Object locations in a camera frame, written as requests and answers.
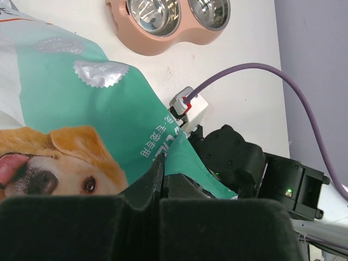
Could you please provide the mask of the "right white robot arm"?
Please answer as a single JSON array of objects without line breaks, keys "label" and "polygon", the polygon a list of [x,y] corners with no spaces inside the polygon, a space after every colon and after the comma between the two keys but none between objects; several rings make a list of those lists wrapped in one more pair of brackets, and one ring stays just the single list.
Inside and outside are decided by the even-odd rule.
[{"label": "right white robot arm", "polygon": [[208,135],[197,126],[188,140],[209,176],[238,199],[279,202],[289,212],[300,241],[347,258],[347,200],[331,177],[297,160],[264,152],[229,125]]}]

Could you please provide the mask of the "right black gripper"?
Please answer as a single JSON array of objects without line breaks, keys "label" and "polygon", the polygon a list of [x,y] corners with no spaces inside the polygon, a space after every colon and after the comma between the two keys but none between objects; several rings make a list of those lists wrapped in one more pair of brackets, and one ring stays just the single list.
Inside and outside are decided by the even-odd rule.
[{"label": "right black gripper", "polygon": [[241,198],[255,198],[265,169],[262,148],[229,125],[203,135],[198,125],[188,138],[210,174]]}]

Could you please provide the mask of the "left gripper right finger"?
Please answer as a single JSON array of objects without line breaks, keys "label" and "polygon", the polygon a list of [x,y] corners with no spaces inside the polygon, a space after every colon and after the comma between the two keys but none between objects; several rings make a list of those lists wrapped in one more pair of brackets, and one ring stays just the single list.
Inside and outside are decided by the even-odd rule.
[{"label": "left gripper right finger", "polygon": [[199,191],[188,177],[179,173],[164,177],[162,199],[166,200],[208,200],[209,197]]}]

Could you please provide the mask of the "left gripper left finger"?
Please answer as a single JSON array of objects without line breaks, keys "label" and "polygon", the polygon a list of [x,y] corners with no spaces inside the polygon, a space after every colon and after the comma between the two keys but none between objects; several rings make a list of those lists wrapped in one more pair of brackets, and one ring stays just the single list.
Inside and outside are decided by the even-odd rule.
[{"label": "left gripper left finger", "polygon": [[161,198],[164,171],[165,154],[161,153],[145,174],[120,193],[132,211],[145,212],[156,207]]}]

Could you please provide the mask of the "teal dog food bag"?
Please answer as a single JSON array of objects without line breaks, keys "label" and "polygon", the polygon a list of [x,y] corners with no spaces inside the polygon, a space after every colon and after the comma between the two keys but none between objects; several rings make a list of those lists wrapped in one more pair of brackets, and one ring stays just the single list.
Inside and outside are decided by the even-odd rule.
[{"label": "teal dog food bag", "polygon": [[1,1],[1,198],[118,194],[157,156],[233,198],[135,67]]}]

